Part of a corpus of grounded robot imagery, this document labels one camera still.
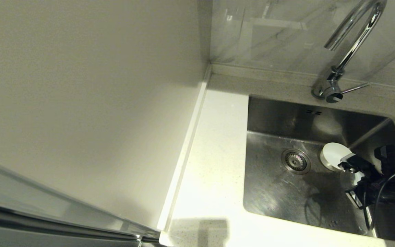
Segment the glossy grey appliance door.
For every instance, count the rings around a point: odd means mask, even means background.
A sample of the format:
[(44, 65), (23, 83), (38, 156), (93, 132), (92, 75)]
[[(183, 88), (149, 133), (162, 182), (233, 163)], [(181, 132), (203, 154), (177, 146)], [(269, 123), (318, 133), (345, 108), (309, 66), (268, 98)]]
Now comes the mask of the glossy grey appliance door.
[(0, 165), (0, 247), (165, 247), (160, 231)]

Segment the chrome gooseneck faucet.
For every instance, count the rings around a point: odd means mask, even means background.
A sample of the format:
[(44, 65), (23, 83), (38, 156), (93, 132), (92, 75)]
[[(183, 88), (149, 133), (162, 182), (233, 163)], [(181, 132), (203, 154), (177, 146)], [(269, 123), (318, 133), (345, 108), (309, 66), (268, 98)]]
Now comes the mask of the chrome gooseneck faucet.
[(326, 49), (330, 51), (336, 50), (358, 21), (366, 13), (369, 13), (369, 16), (342, 60), (337, 65), (330, 67), (330, 74), (325, 81), (315, 84), (311, 91), (313, 97), (324, 100), (327, 103), (338, 103), (343, 99), (344, 94), (371, 86), (371, 83), (367, 82), (342, 90), (339, 86), (339, 81), (345, 74), (345, 67), (379, 22), (385, 11), (387, 2), (388, 0), (360, 0), (360, 2), (347, 14), (324, 44)]

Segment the stainless steel sink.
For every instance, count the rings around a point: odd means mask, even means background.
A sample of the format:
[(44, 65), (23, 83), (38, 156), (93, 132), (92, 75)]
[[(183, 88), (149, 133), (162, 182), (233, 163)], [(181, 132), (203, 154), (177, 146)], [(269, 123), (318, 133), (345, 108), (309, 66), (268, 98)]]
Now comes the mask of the stainless steel sink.
[[(395, 241), (395, 206), (357, 209), (345, 190), (354, 174), (331, 171), (320, 161), (327, 143), (350, 148), (381, 170), (374, 150), (395, 144), (395, 124), (381, 115), (248, 98), (243, 206), (251, 213), (352, 234)], [(284, 150), (301, 150), (311, 161), (305, 175), (281, 163)]]

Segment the white bowl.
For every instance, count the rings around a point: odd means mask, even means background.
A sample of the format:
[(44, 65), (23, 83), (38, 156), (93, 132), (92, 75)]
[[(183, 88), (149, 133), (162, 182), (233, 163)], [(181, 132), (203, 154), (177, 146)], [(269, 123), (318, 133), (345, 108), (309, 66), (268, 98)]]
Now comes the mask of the white bowl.
[(352, 154), (352, 151), (343, 144), (331, 142), (324, 145), (320, 152), (320, 161), (324, 167), (331, 171), (343, 171), (339, 164), (341, 159)]

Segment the white cabinet side panel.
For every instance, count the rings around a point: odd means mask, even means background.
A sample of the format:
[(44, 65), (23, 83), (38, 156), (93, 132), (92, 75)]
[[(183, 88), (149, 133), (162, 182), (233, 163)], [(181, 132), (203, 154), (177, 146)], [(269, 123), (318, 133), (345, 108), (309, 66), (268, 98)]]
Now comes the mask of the white cabinet side panel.
[(213, 0), (0, 0), (0, 166), (164, 228)]

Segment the round metal drain strainer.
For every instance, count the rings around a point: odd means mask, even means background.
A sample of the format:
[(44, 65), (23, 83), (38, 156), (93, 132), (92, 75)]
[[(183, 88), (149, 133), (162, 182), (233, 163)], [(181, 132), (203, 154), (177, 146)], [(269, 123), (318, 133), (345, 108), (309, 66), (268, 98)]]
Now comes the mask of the round metal drain strainer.
[(281, 163), (289, 172), (296, 175), (305, 175), (311, 171), (311, 161), (301, 150), (284, 150), (281, 154)]

